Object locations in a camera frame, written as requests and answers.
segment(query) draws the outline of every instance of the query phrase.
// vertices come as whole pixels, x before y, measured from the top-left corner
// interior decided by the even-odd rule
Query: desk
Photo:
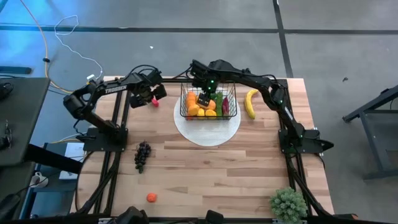
[[[288,79],[293,112],[307,129],[313,127],[304,80]],[[174,124],[174,106],[180,96],[180,84],[165,84],[167,97],[159,108],[143,106],[129,110],[127,149],[122,153],[115,189],[112,215],[129,206],[144,209],[149,217],[204,217],[207,210],[228,218],[270,218],[269,198],[275,190],[289,186],[285,157],[280,153],[277,131],[279,119],[260,96],[252,99],[256,119],[244,110],[243,99],[249,87],[236,85],[241,109],[238,132],[226,143],[201,147],[186,140]],[[96,113],[111,119],[116,94],[102,97]],[[136,145],[146,140],[153,148],[143,174],[135,170]],[[104,153],[94,152],[83,166],[78,184],[81,207],[98,185]],[[333,207],[321,160],[303,154],[307,185],[330,213]],[[146,195],[158,195],[148,203]],[[108,188],[104,190],[102,209]]]

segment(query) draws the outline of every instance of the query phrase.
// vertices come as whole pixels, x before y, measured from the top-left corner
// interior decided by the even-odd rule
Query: banana
[[[253,105],[251,104],[251,97],[256,94],[259,90],[250,90],[244,97],[244,107],[251,119],[256,118],[256,113],[253,110]]]

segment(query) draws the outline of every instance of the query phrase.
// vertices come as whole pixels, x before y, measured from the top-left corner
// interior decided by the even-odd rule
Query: concrete floor
[[[163,28],[276,29],[272,0],[25,0],[42,25],[55,25],[77,14],[81,26]],[[398,29],[395,0],[279,0],[285,29]],[[34,24],[18,0],[8,0],[0,26]],[[73,19],[64,25],[72,26]],[[81,87],[98,67],[61,46],[46,32],[49,74],[68,89]],[[65,43],[95,58],[105,75],[125,75],[142,63],[164,75],[185,70],[191,59],[208,63],[218,58],[253,73],[286,77],[278,34],[75,32]],[[397,84],[398,35],[287,34],[293,76],[304,78],[316,126],[322,138],[335,143],[325,153],[326,174],[336,213],[356,213],[363,220],[398,222],[398,178],[363,181],[376,170],[359,120],[341,117]],[[0,64],[34,69],[44,76],[44,45],[37,31],[0,31]],[[398,108],[398,101],[393,104]],[[62,96],[49,92],[32,143],[74,134],[74,119]],[[81,130],[88,125],[81,124]]]

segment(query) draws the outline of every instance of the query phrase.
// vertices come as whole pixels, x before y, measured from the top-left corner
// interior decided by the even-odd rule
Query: wire basket
[[[188,109],[185,106],[185,99],[187,97],[187,93],[189,91],[194,92],[196,96],[199,96],[200,93],[203,93],[201,88],[193,87],[191,83],[181,83],[181,101],[180,101],[180,115],[183,116],[186,120],[229,120],[232,117],[236,116],[236,91],[235,91],[235,83],[219,83],[217,86],[216,93],[222,92],[223,99],[227,97],[229,104],[229,115],[221,115],[221,116],[190,116],[188,115]]]

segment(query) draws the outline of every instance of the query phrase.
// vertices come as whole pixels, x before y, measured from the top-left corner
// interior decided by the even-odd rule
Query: wooden table
[[[290,78],[288,84],[295,119],[307,129],[313,128],[304,80]],[[243,103],[250,88],[236,85],[241,110],[238,132],[220,146],[201,147],[186,140],[175,127],[173,112],[180,96],[180,84],[168,83],[165,87],[167,97],[159,101],[159,108],[150,105],[129,110],[129,137],[119,166],[112,215],[117,216],[133,205],[144,209],[150,217],[204,217],[209,209],[228,218],[274,217],[269,198],[276,189],[289,186],[285,157],[280,153],[277,137],[280,128],[277,113],[256,95],[252,99],[256,119],[251,120]],[[111,119],[115,98],[116,94],[102,97],[96,113]],[[134,153],[143,140],[153,150],[144,173],[139,174]],[[103,157],[103,152],[95,152],[83,167],[78,184],[79,207],[98,185]],[[322,206],[333,213],[320,158],[308,154],[302,157],[309,189]],[[101,211],[106,204],[108,187],[104,192]],[[157,194],[156,203],[147,202],[150,192]]]

